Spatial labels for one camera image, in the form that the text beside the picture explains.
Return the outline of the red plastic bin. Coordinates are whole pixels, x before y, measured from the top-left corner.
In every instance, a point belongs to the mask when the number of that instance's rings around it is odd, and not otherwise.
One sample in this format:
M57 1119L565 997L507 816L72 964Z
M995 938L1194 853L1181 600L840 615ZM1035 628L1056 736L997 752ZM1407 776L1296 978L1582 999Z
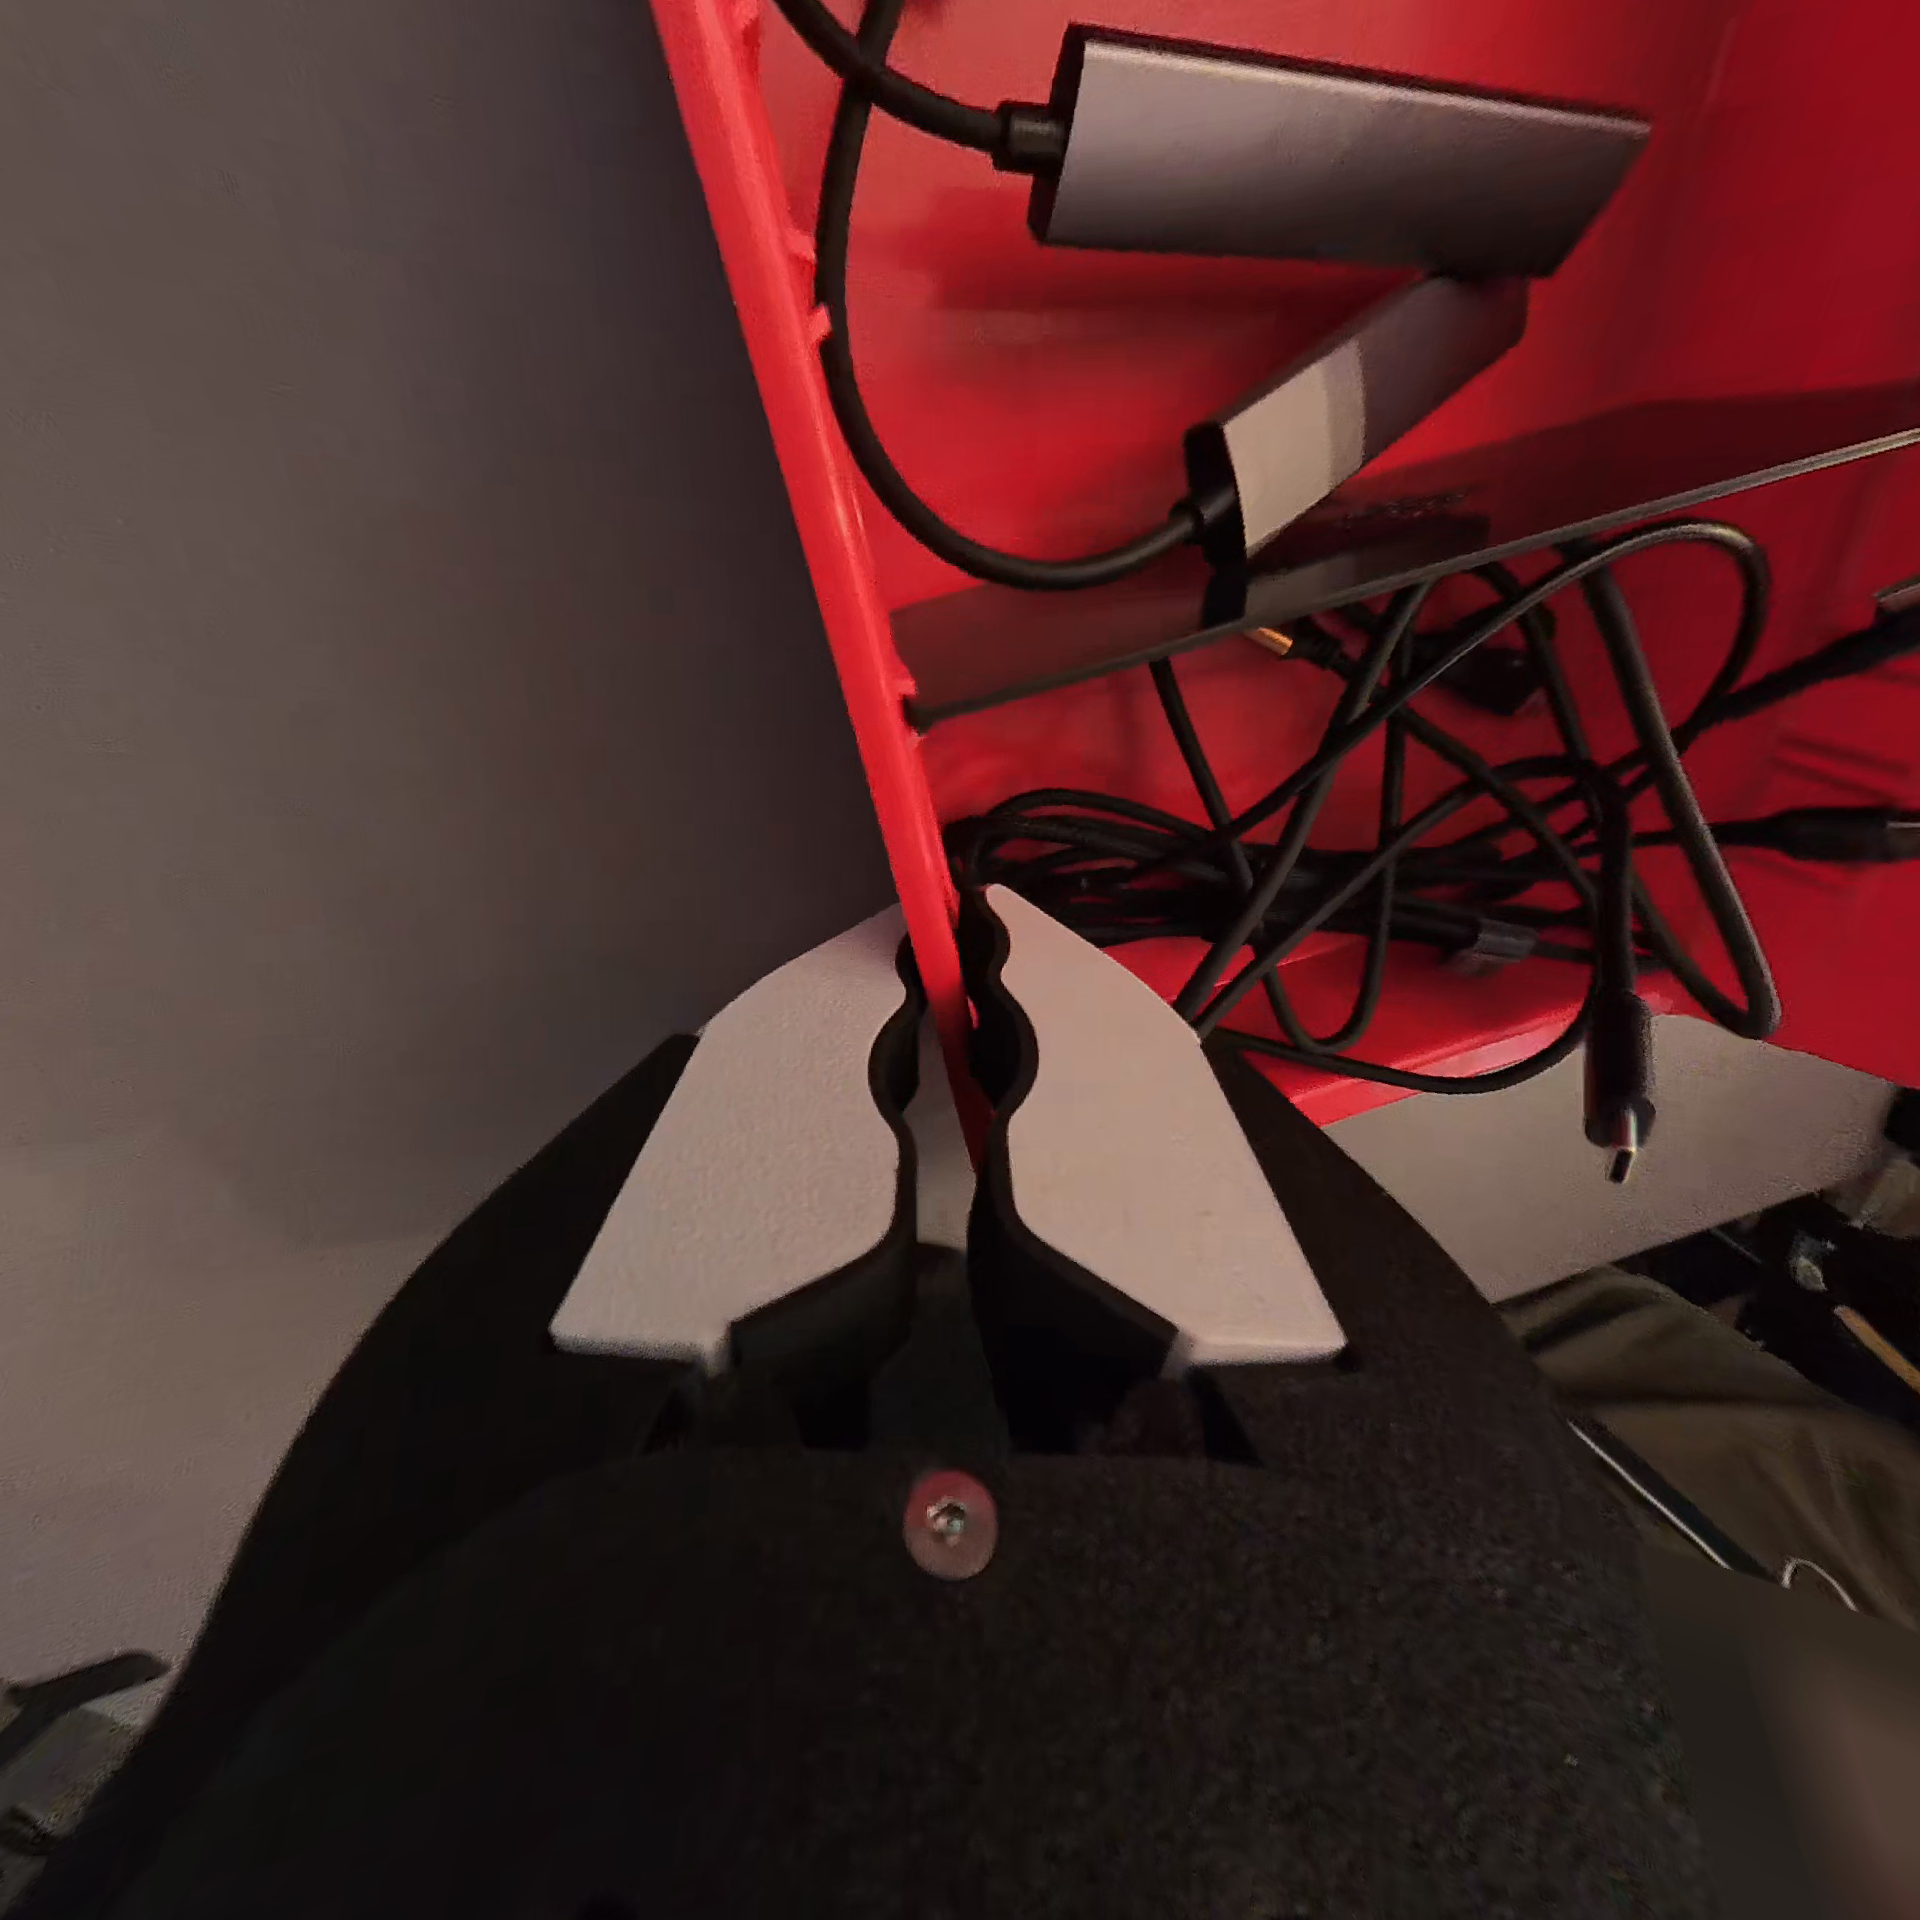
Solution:
M906 657L912 605L971 591L919 551L857 477L831 421L809 223L832 80L773 5L653 5L723 248L776 456L797 509L869 773L881 837L946 1060L969 1080L971 1008L941 825L1023 785L1198 805L1146 666L1055 687L923 732L907 716L933 666ZM915 5L904 64L919 78L1041 80L1073 5ZM1382 54L1465 80L1595 81L1662 120L1649 177L1535 302L1527 335L1386 460L1554 477L1602 466L1622 484L1678 472L1683 440L1760 432L1763 399L1813 421L1847 392L1917 418L1917 5L1119 5L1122 26L1221 26L1310 54ZM854 348L906 476L967 533L1051 557L1136 533L1181 487L1181 429L1254 384L1264 351L1307 348L1395 281L1258 262L1048 262L1010 183L978 183L904 127L871 127L856 191ZM1878 623L1881 589L1917 580L1917 444L1721 500L1768 548L1775 599L1757 673ZM1659 687L1710 684L1733 642L1737 564L1662 546L1624 561ZM1330 712L1306 662L1221 640L1184 662L1231 797L1250 802ZM1736 720L1693 752L1702 805L1917 802L1910 655ZM1917 1085L1917 862L1838 871L1741 854L1784 993L1775 1044ZM1365 1065L1501 1071L1565 1037L1573 962L1482 974L1402 946L1358 1042Z

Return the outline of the grey divider plate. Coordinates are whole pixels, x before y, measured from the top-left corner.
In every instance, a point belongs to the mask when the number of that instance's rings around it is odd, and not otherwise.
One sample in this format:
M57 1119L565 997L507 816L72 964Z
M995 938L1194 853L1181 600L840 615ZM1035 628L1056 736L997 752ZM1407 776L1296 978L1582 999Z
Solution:
M1917 389L1872 389L1658 399L1370 469L1238 566L1184 551L1088 591L974 586L901 607L904 716L926 733L1250 628L1917 444Z

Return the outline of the grey USB hub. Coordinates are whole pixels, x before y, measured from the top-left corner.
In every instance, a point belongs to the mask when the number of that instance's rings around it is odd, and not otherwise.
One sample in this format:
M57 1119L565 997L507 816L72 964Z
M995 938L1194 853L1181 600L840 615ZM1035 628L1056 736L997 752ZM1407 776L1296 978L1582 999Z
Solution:
M1521 343L1533 282L1421 277L1184 432L1210 584L1243 584L1293 525Z
M1048 106L1048 247L1463 281L1557 273L1651 136L1592 102L1077 23Z

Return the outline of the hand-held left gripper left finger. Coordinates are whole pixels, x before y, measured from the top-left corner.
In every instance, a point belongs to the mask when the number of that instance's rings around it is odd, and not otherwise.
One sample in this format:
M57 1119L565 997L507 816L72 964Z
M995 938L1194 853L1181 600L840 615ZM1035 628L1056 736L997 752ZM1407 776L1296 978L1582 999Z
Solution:
M897 1317L918 1245L922 980L897 905L713 1015L550 1332L729 1368Z

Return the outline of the olive trousers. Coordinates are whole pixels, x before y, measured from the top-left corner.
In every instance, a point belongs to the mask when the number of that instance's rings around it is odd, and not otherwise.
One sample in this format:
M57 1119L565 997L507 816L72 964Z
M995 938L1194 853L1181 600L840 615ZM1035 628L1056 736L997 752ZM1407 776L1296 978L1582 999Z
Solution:
M1615 1264L1498 1306L1554 1394L1771 1581L1919 1626L1917 1433Z

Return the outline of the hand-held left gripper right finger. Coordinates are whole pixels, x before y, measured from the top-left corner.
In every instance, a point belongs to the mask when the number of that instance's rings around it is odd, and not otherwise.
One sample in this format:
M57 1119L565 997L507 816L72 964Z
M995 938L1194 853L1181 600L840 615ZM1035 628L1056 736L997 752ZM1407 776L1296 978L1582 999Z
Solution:
M982 1302L1122 1370L1319 1365L1346 1335L1200 1037L1006 884L967 901Z

